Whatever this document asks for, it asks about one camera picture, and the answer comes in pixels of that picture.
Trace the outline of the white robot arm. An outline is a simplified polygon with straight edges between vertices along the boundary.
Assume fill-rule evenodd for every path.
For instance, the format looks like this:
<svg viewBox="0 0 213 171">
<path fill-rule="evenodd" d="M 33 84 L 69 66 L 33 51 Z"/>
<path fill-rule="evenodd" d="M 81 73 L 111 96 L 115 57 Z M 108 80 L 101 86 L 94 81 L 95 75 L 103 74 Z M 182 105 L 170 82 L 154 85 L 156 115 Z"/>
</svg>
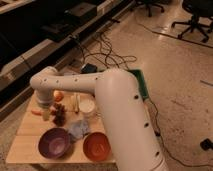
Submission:
<svg viewBox="0 0 213 171">
<path fill-rule="evenodd" d="M 118 171 L 169 171 L 132 73 L 111 68 L 60 76 L 47 67 L 31 77 L 30 85 L 42 107 L 53 103 L 55 90 L 93 94 Z"/>
</svg>

